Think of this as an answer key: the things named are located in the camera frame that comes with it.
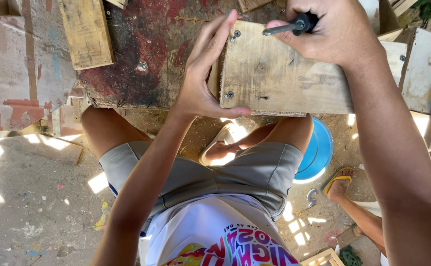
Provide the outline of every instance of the white t-shirt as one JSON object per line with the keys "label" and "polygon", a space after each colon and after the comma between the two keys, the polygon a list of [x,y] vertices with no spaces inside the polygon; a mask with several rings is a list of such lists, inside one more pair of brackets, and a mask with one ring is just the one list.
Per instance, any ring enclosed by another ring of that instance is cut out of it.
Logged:
{"label": "white t-shirt", "polygon": [[241,194],[206,195],[155,216],[147,266],[300,265],[266,209]]}

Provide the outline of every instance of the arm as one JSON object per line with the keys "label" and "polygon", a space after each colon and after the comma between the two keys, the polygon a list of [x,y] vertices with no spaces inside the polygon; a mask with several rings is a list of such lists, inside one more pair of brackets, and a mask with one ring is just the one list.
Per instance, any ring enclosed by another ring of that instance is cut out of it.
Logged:
{"label": "arm", "polygon": [[236,11],[203,26],[186,63],[181,91],[166,121],[125,181],[106,221],[91,265],[129,265],[136,261],[141,228],[170,173],[184,136],[197,116],[237,118],[247,107],[223,109],[207,89],[206,78],[237,20]]}
{"label": "arm", "polygon": [[[431,265],[431,160],[391,74],[386,52],[357,0],[288,0],[287,20],[311,11],[312,34],[276,36],[301,55],[342,66],[360,151],[383,213],[391,265]],[[287,24],[270,21],[267,27]]]}

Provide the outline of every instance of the blue bucket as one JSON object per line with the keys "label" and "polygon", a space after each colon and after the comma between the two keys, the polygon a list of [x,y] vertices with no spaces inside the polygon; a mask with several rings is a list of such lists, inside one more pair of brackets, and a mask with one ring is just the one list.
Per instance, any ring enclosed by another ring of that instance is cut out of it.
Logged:
{"label": "blue bucket", "polygon": [[327,169],[334,152],[332,135],[326,124],[312,117],[314,130],[304,158],[294,176],[294,184],[306,184],[321,177]]}

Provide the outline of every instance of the forearm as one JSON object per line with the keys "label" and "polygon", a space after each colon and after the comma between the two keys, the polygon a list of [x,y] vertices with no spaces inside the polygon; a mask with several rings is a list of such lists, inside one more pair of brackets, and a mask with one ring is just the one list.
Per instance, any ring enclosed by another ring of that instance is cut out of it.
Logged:
{"label": "forearm", "polygon": [[360,151],[378,201],[431,204],[431,160],[378,43],[364,62],[342,66]]}
{"label": "forearm", "polygon": [[110,222],[141,229],[148,218],[193,118],[170,111],[153,143],[130,173],[110,213]]}

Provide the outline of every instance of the screwdriver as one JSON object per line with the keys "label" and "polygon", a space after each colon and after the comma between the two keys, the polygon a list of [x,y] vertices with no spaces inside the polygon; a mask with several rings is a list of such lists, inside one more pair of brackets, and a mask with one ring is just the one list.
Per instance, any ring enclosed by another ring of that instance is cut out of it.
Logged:
{"label": "screwdriver", "polygon": [[289,22],[289,25],[267,28],[263,30],[263,36],[285,32],[288,30],[292,30],[295,36],[299,36],[304,32],[310,33],[318,21],[319,19],[317,18],[317,15],[312,14],[311,12],[299,13],[297,17]]}

